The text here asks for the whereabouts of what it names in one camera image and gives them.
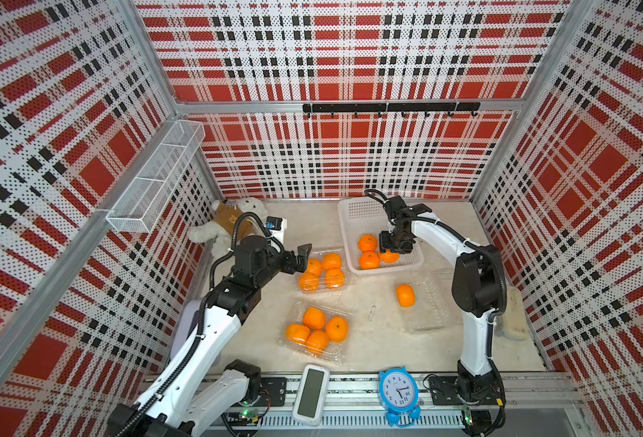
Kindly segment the orange four container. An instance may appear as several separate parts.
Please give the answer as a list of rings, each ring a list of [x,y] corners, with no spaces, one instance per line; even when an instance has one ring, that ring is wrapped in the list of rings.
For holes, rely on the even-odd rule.
[[[398,303],[403,308],[410,308],[416,302],[414,288],[409,284],[400,284],[395,289]]]

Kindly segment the orange two container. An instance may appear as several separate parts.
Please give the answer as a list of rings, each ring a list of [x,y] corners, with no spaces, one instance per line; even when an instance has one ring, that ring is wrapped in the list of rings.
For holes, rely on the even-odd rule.
[[[382,260],[377,251],[364,251],[359,258],[361,269],[378,269],[381,266]]]

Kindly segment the white plastic basket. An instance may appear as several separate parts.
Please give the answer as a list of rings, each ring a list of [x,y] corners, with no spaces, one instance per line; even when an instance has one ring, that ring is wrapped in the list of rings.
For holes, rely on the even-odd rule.
[[[362,251],[358,247],[358,242],[364,235],[372,235],[376,237],[377,242],[380,242],[380,232],[391,229],[387,216],[380,203],[366,197],[340,200],[337,207],[343,246],[353,273],[361,276],[399,273],[419,269],[423,266],[425,257],[416,243],[410,254],[401,255],[399,260],[394,263],[382,261],[376,269],[362,268],[360,262]]]

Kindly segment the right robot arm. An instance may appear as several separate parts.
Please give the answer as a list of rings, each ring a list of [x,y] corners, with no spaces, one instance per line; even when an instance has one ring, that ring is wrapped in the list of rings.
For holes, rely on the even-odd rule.
[[[480,404],[502,386],[493,360],[496,318],[507,309],[507,281],[499,249],[479,245],[440,220],[425,204],[408,205],[376,189],[365,196],[379,202],[389,229],[378,237],[381,251],[409,254],[418,240],[428,243],[454,267],[452,296],[463,315],[463,351],[456,389],[466,404]]]

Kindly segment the orange three container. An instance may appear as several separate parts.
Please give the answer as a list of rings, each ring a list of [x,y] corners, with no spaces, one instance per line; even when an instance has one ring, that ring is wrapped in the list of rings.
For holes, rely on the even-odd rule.
[[[379,251],[379,259],[385,264],[393,264],[400,260],[400,255],[398,253],[393,253],[392,251]]]

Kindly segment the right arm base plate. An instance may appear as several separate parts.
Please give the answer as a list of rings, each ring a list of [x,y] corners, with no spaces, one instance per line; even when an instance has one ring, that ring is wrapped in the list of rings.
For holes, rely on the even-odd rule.
[[[425,377],[423,386],[430,394],[433,406],[466,406],[466,403],[458,395],[456,380],[457,377],[453,375],[439,376],[431,373]],[[500,393],[492,384],[485,391],[484,396],[476,403],[472,403],[472,406],[498,406],[499,399]]]

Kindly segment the orange one container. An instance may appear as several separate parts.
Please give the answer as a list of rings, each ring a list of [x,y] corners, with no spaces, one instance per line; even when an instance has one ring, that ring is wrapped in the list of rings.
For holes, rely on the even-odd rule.
[[[361,252],[377,251],[378,240],[374,235],[363,234],[359,238],[357,246]]]

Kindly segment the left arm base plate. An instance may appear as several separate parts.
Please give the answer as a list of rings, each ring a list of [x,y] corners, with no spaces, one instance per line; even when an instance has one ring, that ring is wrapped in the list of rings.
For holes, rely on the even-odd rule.
[[[286,401],[287,382],[285,377],[261,378],[259,406],[283,407]]]

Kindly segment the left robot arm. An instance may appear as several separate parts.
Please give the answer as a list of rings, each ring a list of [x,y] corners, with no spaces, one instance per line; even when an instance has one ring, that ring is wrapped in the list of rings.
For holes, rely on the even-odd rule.
[[[262,220],[254,212],[245,212],[235,224],[245,221],[255,224],[259,233],[232,236],[226,254],[210,267],[210,289],[200,302],[188,338],[134,404],[114,409],[108,419],[109,435],[200,436],[230,407],[258,399],[261,370],[242,360],[232,362],[205,389],[200,385],[261,301],[263,288],[280,273],[306,271],[312,246],[285,249],[287,221],[283,218]]]

